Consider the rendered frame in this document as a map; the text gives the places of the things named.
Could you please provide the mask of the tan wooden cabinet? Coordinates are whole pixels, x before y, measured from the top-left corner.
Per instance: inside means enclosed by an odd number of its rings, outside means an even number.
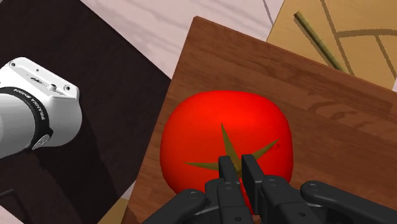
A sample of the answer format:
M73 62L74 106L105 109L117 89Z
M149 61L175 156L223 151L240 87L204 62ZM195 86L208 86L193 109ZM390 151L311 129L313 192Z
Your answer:
M297 12L345 72L393 88L397 78L397 0L285 0L268 43L329 65L296 21Z

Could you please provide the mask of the red tomato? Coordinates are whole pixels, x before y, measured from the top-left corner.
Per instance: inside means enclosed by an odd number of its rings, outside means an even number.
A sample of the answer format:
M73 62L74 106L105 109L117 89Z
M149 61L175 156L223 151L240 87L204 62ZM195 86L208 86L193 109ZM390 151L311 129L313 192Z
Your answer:
M179 193L200 191L218 178L218 159L228 155L241 173L241 156L252 154L263 173L290 181L293 144L279 107L248 92L214 90L195 94L171 113L160 144L160 166L168 186Z

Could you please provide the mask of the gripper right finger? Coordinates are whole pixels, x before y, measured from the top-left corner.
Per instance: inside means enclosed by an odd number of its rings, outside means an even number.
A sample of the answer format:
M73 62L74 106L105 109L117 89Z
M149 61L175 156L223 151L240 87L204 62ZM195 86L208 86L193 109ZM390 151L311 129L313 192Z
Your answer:
M263 224L327 224L329 209L348 216L349 224L397 224L397 211L320 181L299 190L280 176L265 175L254 156L242 156L242 182Z

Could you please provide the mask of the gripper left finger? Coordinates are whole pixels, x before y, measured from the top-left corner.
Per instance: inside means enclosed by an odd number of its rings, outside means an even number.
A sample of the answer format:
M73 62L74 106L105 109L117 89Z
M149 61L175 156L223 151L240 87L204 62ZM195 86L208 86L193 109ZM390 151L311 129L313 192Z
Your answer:
M183 190L142 224L254 224L230 157L219 157L218 165L219 178L208 181L205 192Z

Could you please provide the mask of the brown wooden table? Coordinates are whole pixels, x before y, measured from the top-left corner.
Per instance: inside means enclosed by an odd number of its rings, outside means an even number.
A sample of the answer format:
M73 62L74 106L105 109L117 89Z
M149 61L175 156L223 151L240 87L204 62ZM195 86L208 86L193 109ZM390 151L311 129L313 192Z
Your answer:
M195 17L122 224L141 224L174 195L159 163L173 109L206 90L263 95L293 135L292 185L318 180L397 210L397 93Z

